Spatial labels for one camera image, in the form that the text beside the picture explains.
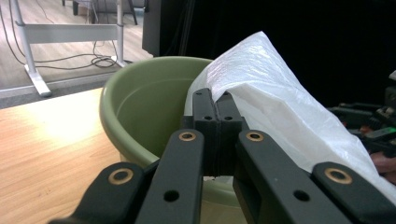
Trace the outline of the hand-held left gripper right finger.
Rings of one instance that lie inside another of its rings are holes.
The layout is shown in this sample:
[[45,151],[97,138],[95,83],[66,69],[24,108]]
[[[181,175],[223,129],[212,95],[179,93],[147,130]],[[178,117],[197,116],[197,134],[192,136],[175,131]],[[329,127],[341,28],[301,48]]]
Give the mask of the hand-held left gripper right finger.
[[219,152],[216,156],[218,175],[233,175],[236,163],[235,144],[248,125],[241,116],[233,96],[224,92],[216,102],[219,112]]

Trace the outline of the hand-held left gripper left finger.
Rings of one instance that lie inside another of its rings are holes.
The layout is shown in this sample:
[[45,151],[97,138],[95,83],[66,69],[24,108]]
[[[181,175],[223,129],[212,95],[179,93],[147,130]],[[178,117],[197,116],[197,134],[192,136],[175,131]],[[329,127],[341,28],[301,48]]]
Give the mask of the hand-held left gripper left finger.
[[204,175],[216,176],[218,175],[216,155],[219,122],[211,91],[208,88],[200,89],[189,96],[187,100],[182,127],[194,129],[204,136]]

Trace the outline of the white bag with blue band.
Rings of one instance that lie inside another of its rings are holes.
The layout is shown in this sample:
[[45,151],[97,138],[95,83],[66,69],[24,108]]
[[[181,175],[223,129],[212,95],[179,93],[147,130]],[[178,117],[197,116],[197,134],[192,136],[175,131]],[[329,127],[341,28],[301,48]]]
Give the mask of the white bag with blue band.
[[265,33],[250,35],[205,67],[189,87],[186,115],[202,88],[214,101],[229,92],[248,127],[268,133],[300,168],[341,163],[396,205],[396,186],[378,174],[358,137],[300,84]]

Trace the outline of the green plastic bin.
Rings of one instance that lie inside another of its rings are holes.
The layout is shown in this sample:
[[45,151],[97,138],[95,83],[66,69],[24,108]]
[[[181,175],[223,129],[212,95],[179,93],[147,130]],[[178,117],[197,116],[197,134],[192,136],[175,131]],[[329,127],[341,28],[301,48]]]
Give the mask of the green plastic bin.
[[182,127],[191,83],[208,59],[129,64],[105,85],[100,119],[136,174],[131,224],[246,224],[233,187],[204,175],[204,136]]

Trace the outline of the dark grey panel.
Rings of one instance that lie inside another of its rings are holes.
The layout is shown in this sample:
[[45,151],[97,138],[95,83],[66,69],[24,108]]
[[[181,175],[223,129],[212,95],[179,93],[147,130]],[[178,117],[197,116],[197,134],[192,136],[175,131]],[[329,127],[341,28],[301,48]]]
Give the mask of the dark grey panel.
[[154,57],[161,55],[162,0],[145,0],[142,48]]

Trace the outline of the black curtain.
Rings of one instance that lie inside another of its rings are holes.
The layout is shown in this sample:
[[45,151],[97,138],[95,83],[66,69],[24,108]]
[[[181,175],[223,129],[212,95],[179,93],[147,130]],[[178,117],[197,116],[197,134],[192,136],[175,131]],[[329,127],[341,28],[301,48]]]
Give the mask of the black curtain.
[[162,0],[162,55],[215,59],[264,32],[326,106],[381,104],[396,70],[396,0]]

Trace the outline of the white metal frame desk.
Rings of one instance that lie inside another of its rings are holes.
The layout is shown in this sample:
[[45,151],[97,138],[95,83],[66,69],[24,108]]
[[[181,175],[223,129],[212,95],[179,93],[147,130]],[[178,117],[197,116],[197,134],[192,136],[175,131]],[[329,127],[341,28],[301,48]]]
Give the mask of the white metal frame desk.
[[23,65],[36,91],[42,97],[51,96],[46,82],[36,69],[31,44],[69,43],[116,40],[115,55],[111,60],[124,67],[123,57],[123,0],[116,0],[116,24],[30,24],[23,21],[19,0],[9,0],[11,12],[16,13],[16,25],[21,35],[21,44],[26,63]]

